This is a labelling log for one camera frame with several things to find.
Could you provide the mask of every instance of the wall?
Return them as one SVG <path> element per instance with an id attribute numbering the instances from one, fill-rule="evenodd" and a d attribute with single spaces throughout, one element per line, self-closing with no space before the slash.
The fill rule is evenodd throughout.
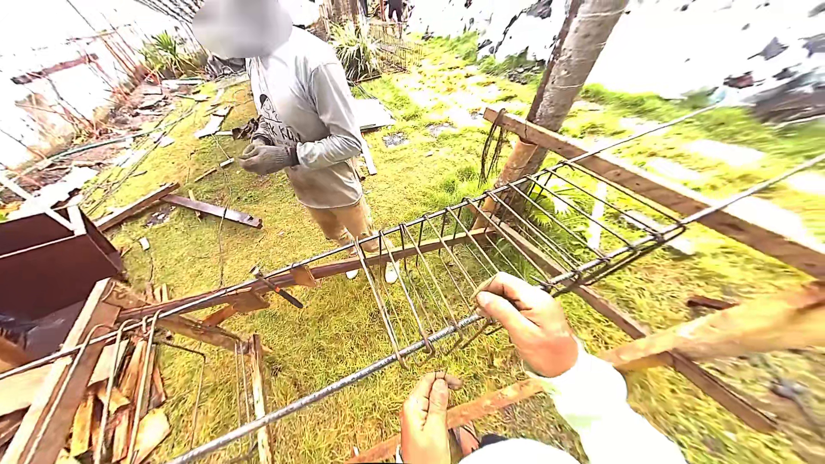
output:
<path id="1" fill-rule="evenodd" d="M 14 139 L 45 154 L 70 141 L 73 127 L 55 111 L 65 108 L 92 119 L 97 108 L 110 105 L 112 89 L 127 81 L 128 68 L 139 62 L 146 36 L 161 31 L 188 35 L 177 21 L 134 0 L 71 1 L 91 26 L 66 0 L 15 2 L 12 14 L 0 15 L 0 130 L 7 133 L 0 132 L 2 165 L 39 159 Z M 96 54 L 97 61 L 56 71 L 48 79 L 12 82 L 85 54 Z"/>

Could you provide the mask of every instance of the human hand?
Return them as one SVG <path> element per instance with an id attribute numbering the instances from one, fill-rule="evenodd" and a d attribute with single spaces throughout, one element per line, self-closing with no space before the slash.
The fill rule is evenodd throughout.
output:
<path id="1" fill-rule="evenodd" d="M 425 374 L 401 407 L 401 457 L 404 462 L 450 464 L 447 403 L 450 390 L 461 388 L 458 377 Z"/>
<path id="2" fill-rule="evenodd" d="M 478 289 L 481 313 L 507 329 L 523 359 L 540 376 L 564 374 L 578 357 L 578 345 L 561 305 L 547 292 L 506 272 Z"/>
<path id="3" fill-rule="evenodd" d="M 238 156 L 241 168 L 259 175 L 277 173 L 283 168 L 298 165 L 298 151 L 295 147 L 264 145 L 253 140 Z"/>

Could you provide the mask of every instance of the gray work glove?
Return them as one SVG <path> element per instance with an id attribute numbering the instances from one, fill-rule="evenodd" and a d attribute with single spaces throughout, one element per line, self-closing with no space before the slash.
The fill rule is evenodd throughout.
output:
<path id="1" fill-rule="evenodd" d="M 238 157 L 241 168 L 258 175 L 277 173 L 283 168 L 298 165 L 298 150 L 295 147 L 264 145 L 255 139 Z"/>

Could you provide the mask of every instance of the white sleeve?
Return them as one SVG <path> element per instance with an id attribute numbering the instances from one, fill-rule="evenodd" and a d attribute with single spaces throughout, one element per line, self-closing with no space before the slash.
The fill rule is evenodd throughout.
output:
<path id="1" fill-rule="evenodd" d="M 318 66 L 312 73 L 309 93 L 318 117 L 329 136 L 298 144 L 298 161 L 310 169 L 321 169 L 361 153 L 361 130 L 352 111 L 352 93 L 340 63 Z"/>
<path id="2" fill-rule="evenodd" d="M 683 464 L 679 447 L 627 404 L 625 379 L 608 362 L 587 354 L 564 374 L 541 377 L 556 406 L 582 440 L 591 464 Z"/>

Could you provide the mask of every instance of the person in background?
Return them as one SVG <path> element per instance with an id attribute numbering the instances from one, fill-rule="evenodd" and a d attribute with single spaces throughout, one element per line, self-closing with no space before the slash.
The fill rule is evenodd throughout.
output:
<path id="1" fill-rule="evenodd" d="M 527 375 L 544 385 L 556 410 L 578 433 L 591 464 L 685 463 L 679 447 L 627 404 L 621 374 L 584 351 L 550 295 L 500 272 L 481 286 L 476 301 L 482 315 L 497 320 L 510 334 Z M 448 384 L 455 383 L 449 374 L 431 372 L 412 389 L 401 409 L 403 462 L 450 464 Z M 460 445 L 462 464 L 578 464 L 566 452 L 526 438 L 487 435 L 472 446 Z"/>
<path id="2" fill-rule="evenodd" d="M 356 170 L 365 141 L 332 47 L 293 27 L 281 0 L 206 0 L 192 25 L 208 50 L 247 59 L 260 124 L 238 164 L 262 176 L 284 171 L 327 239 L 346 245 L 372 235 Z M 374 252 L 379 243 L 362 247 Z M 386 269 L 385 280 L 395 282 L 397 266 Z"/>

